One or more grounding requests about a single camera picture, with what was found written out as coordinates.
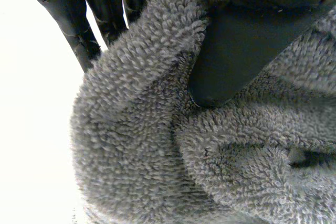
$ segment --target white wall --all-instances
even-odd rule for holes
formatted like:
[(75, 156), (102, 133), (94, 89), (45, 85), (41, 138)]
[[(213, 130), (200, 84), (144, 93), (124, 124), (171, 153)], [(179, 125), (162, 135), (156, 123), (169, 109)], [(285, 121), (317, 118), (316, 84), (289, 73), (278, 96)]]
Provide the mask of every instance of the white wall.
[(69, 117), (82, 70), (36, 0), (0, 4), (0, 223), (71, 223)]

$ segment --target white background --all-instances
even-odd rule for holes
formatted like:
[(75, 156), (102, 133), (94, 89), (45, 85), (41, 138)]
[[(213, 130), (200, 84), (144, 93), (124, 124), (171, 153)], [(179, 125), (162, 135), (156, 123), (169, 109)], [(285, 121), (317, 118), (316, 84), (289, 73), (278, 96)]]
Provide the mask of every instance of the white background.
[(36, 0), (0, 4), (0, 223), (71, 223), (69, 118), (83, 73)]

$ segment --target sherpa fleece fabric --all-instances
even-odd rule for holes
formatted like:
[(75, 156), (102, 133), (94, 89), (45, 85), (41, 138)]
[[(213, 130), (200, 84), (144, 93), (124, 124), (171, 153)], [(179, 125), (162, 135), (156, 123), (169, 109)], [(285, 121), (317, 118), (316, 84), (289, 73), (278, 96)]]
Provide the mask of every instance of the sherpa fleece fabric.
[(336, 223), (336, 8), (198, 108), (188, 76), (223, 1), (149, 0), (84, 76), (71, 137), (87, 223)]

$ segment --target gray fleece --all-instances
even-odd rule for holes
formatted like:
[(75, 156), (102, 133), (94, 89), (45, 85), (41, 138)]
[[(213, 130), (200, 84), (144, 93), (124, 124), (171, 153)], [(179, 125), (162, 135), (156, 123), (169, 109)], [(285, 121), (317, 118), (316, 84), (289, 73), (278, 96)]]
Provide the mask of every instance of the gray fleece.
[(202, 109), (186, 85), (222, 1), (150, 0), (84, 76), (71, 136), (88, 223), (336, 223), (336, 8)]

